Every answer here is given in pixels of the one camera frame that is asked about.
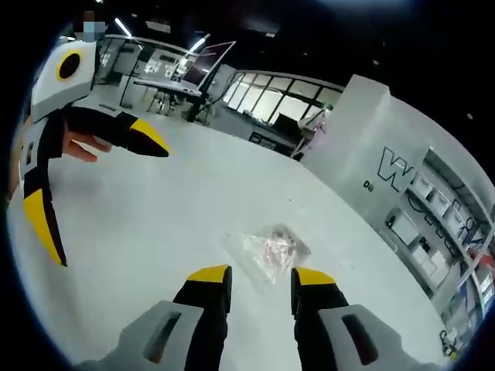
transparent plastic bag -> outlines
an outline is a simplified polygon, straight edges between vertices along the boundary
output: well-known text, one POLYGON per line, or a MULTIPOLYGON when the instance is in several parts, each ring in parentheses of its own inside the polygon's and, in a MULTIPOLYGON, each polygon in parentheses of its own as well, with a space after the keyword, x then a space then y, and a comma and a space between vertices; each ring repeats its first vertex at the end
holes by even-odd
POLYGON ((311 254, 301 239, 283 224, 264 228, 255 235, 226 234, 223 245, 258 289, 276 284, 311 254))

finger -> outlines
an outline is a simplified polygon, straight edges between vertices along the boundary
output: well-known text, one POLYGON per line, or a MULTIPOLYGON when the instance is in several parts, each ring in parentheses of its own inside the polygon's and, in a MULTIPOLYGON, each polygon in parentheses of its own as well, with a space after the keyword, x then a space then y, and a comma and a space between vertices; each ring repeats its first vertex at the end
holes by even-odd
POLYGON ((104 145, 99 141, 97 141, 93 135, 72 132, 71 137, 72 140, 74 141, 80 141, 81 143, 86 143, 87 145, 90 145, 91 147, 94 147, 103 152, 109 152, 111 149, 109 145, 104 145))
POLYGON ((64 152, 70 156, 83 160, 84 162, 96 162, 98 160, 98 157, 93 155, 91 152, 86 151, 74 141, 69 143, 64 152))
POLYGON ((71 132, 69 131, 69 128, 67 127, 67 122, 64 123, 64 129, 63 129, 63 140, 62 140, 62 152, 66 153, 67 148, 69 147, 69 143, 72 141, 71 138, 71 132))

ceiling light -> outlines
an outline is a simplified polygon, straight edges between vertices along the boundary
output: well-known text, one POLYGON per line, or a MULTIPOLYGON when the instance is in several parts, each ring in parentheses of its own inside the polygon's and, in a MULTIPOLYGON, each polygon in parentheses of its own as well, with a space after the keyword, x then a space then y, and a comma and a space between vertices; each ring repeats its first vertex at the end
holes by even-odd
POLYGON ((132 37, 131 32, 125 27, 124 23, 119 18, 115 19, 115 23, 117 23, 117 26, 121 28, 121 30, 129 37, 132 37))
POLYGON ((170 33, 170 26, 165 23, 155 22, 155 21, 146 21, 146 25, 149 29, 154 31, 166 32, 170 33))
POLYGON ((193 45, 193 47, 191 49, 189 49, 189 52, 187 52, 187 54, 191 54, 191 53, 194 53, 196 51, 196 49, 198 49, 200 46, 202 46, 204 44, 204 42, 208 39, 208 37, 210 37, 210 34, 202 37, 201 39, 199 39, 198 41, 196 41, 196 44, 193 45))

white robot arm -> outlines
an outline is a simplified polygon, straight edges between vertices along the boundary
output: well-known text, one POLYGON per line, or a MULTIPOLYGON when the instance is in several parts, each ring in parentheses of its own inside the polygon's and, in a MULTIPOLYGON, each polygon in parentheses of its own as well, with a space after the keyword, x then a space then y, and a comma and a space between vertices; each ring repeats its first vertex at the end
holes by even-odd
POLYGON ((51 203, 48 161, 62 155, 66 128, 140 155, 169 155, 168 146, 148 122, 103 104, 84 106, 97 57, 96 42, 74 41, 51 52, 32 90, 33 124, 19 164, 26 215, 49 255, 63 266, 67 259, 51 203))

computer monitor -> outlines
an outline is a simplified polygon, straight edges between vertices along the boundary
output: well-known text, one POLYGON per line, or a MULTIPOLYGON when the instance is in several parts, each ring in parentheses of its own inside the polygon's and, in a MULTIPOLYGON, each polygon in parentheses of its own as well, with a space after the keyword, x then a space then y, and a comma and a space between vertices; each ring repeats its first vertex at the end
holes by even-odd
POLYGON ((284 114, 278 114, 277 120, 271 128, 294 142, 299 142, 302 139, 301 129, 297 125, 297 121, 284 114))
POLYGON ((218 66, 218 63, 224 58, 225 54, 234 46, 235 41, 207 46, 198 56, 194 64, 189 68, 183 77, 198 86, 200 89, 205 83, 208 75, 218 66))

